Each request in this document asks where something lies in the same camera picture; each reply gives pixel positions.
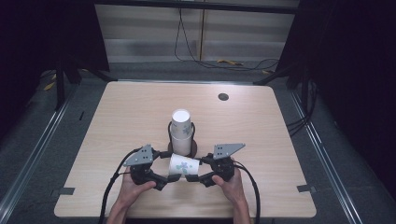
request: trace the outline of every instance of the white paper cup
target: white paper cup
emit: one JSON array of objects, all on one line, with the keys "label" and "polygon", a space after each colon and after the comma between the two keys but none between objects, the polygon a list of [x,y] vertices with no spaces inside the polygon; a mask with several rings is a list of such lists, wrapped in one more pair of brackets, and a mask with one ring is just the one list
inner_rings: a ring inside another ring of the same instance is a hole
[{"label": "white paper cup", "polygon": [[169,163],[169,175],[198,175],[199,161],[177,154],[172,154]]},{"label": "white paper cup", "polygon": [[173,152],[177,155],[187,156],[191,152],[191,137],[185,139],[178,139],[172,135],[172,148]]},{"label": "white paper cup", "polygon": [[171,134],[177,139],[186,139],[191,136],[190,112],[185,109],[177,109],[172,114]]}]

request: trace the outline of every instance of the human hand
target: human hand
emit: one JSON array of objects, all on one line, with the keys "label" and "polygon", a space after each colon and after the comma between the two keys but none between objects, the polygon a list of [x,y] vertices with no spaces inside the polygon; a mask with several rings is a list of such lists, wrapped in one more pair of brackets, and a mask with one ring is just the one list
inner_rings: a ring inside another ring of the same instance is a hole
[{"label": "human hand", "polygon": [[125,223],[126,214],[129,207],[137,200],[139,195],[149,189],[155,187],[154,181],[146,182],[142,185],[136,185],[130,175],[131,168],[128,166],[122,177],[122,184],[120,188],[119,197],[113,204],[110,214],[107,218],[107,224],[121,224]]},{"label": "human hand", "polygon": [[228,182],[224,181],[218,175],[213,175],[212,180],[213,182],[215,182],[216,185],[221,187],[224,196],[232,204],[237,204],[246,201],[244,186],[242,185],[242,176],[239,169],[234,168],[234,175]]},{"label": "human hand", "polygon": [[122,177],[120,193],[116,203],[129,208],[141,193],[154,188],[156,183],[149,181],[142,185],[136,185],[131,178],[131,168],[129,166],[126,168],[125,173]]},{"label": "human hand", "polygon": [[233,224],[249,224],[248,202],[239,169],[234,168],[233,177],[228,182],[218,175],[213,175],[212,180],[221,187],[224,196],[233,204]]}]

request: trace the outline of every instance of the metal rail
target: metal rail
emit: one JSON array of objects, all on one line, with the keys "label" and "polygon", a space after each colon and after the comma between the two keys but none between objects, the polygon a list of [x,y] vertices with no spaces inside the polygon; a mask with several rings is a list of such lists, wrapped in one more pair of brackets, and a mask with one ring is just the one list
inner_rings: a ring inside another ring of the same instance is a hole
[{"label": "metal rail", "polygon": [[209,9],[222,11],[246,11],[246,12],[266,12],[278,14],[297,14],[298,12],[315,12],[310,9],[299,9],[297,7],[268,7],[258,5],[243,4],[224,4],[208,3],[195,1],[142,1],[142,0],[96,0],[97,5],[113,6],[134,6],[134,7],[174,7],[174,8],[191,8],[191,9]]},{"label": "metal rail", "polygon": [[35,148],[33,149],[30,157],[24,164],[23,168],[20,170],[20,173],[12,183],[11,187],[8,189],[3,200],[0,202],[0,224],[6,224],[9,217],[11,216],[15,205],[23,194],[23,191],[26,188],[30,178],[32,177],[35,168],[37,167],[42,155],[44,154],[47,144],[49,143],[62,117],[64,116],[64,112],[69,105],[70,99],[73,98],[76,89],[77,85],[72,87],[72,90],[69,93],[66,101],[52,115],[49,124],[47,125],[45,131],[35,145]]},{"label": "metal rail", "polygon": [[[291,97],[297,107],[298,113],[301,118],[304,118],[305,113],[301,106],[301,99],[295,91],[290,92]],[[318,157],[323,165],[323,168],[329,177],[329,180],[332,184],[332,188],[334,189],[335,194],[337,195],[338,200],[340,201],[341,206],[346,213],[346,217],[351,224],[362,224],[361,217],[353,203],[351,197],[347,193],[347,190],[335,170],[334,166],[332,165],[332,161],[327,154],[326,148],[323,146],[322,141],[319,138],[318,132],[316,131],[313,123],[308,121],[306,126],[306,131],[308,132],[309,137],[315,147],[316,152],[318,153]]]}]

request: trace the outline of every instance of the table surface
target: table surface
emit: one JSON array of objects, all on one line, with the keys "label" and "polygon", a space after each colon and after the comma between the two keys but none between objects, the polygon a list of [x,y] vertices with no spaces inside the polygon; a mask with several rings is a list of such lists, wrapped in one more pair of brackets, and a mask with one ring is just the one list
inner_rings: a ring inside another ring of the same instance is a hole
[{"label": "table surface", "polygon": [[[229,95],[227,101],[220,93]],[[269,87],[233,84],[110,82],[93,116],[75,163],[64,185],[73,195],[61,195],[58,217],[99,217],[103,194],[121,160],[135,148],[151,144],[165,151],[172,112],[191,113],[198,145],[196,158],[213,152],[215,144],[245,143],[233,154],[251,172],[260,190],[262,217],[313,217],[316,208],[306,185],[288,130]],[[158,159],[152,170],[168,176],[169,159]],[[202,165],[199,175],[210,172]],[[252,217],[254,189],[241,171]],[[108,195],[106,216],[120,190],[121,177]],[[184,178],[142,194],[128,217],[231,217],[233,210],[219,187],[206,188]]]}]

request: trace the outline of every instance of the black cable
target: black cable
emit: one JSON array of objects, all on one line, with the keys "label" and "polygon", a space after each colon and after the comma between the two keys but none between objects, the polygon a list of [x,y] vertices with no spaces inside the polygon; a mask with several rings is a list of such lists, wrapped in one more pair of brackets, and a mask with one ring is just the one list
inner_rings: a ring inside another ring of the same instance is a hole
[{"label": "black cable", "polygon": [[[195,63],[197,63],[197,64],[199,64],[199,65],[201,65],[202,67],[205,67],[205,68],[222,68],[222,69],[226,69],[226,70],[239,71],[239,72],[268,69],[268,68],[271,68],[271,67],[277,65],[277,63],[279,62],[279,59],[264,59],[264,60],[260,61],[255,67],[247,68],[247,67],[225,67],[225,66],[218,66],[218,65],[211,64],[211,63],[205,63],[205,62],[202,62],[202,61],[198,61],[198,60],[196,60],[196,59],[194,58],[194,56],[192,55],[191,49],[190,49],[189,40],[188,40],[188,38],[187,38],[186,29],[184,28],[184,22],[183,22],[183,18],[182,18],[182,16],[181,16],[181,8],[178,9],[178,14],[179,14],[179,21],[178,21],[178,27],[177,27],[177,37],[176,37],[176,43],[175,43],[175,50],[174,50],[174,53],[175,53],[175,57],[176,57],[178,60],[182,61],[182,62],[195,62]],[[184,38],[185,38],[185,40],[186,40],[187,49],[189,50],[189,54],[190,54],[190,56],[192,57],[192,60],[183,60],[183,59],[180,59],[180,58],[177,56],[177,42],[178,42],[178,37],[179,37],[179,33],[180,33],[180,25],[181,25],[181,28],[182,28],[182,30],[183,30]],[[268,62],[268,61],[275,61],[275,62],[274,62],[273,64],[267,66],[267,67],[259,68],[259,66],[260,66],[263,62]]]},{"label": "black cable", "polygon": [[311,103],[311,108],[306,113],[306,115],[302,119],[299,119],[299,120],[287,125],[289,127],[289,126],[298,124],[297,126],[289,129],[289,132],[292,132],[295,130],[293,133],[290,134],[290,137],[293,137],[295,134],[297,134],[297,132],[299,132],[309,122],[309,120],[311,120],[312,114],[314,113],[314,109],[315,109],[315,105],[316,105],[316,101],[317,101],[317,97],[318,97],[318,89],[313,81],[311,81],[310,95],[311,95],[312,103]]},{"label": "black cable", "polygon": [[121,166],[125,163],[125,161],[134,153],[136,153],[140,148],[134,149],[131,152],[129,152],[124,159],[122,159],[119,167],[117,168],[116,172],[114,173],[114,175],[110,178],[110,182],[107,185],[107,188],[105,190],[105,194],[103,195],[103,200],[102,200],[102,209],[100,212],[100,217],[99,217],[99,222],[98,224],[103,224],[103,221],[105,220],[105,211],[106,211],[106,204],[107,204],[107,197],[108,197],[108,193],[110,192],[111,188],[113,187],[114,182],[116,181],[116,179],[120,176],[120,175],[124,175],[124,174],[129,174],[129,173],[121,173],[119,174],[120,168]]},{"label": "black cable", "polygon": [[260,211],[261,209],[261,202],[260,202],[260,193],[259,193],[259,188],[257,187],[256,181],[254,181],[253,175],[248,171],[248,169],[239,161],[236,161],[235,163],[238,163],[239,165],[234,165],[233,167],[236,167],[238,169],[244,170],[248,177],[250,178],[251,184],[253,185],[254,188],[254,193],[256,195],[256,218],[254,223],[259,224],[260,223]]}]

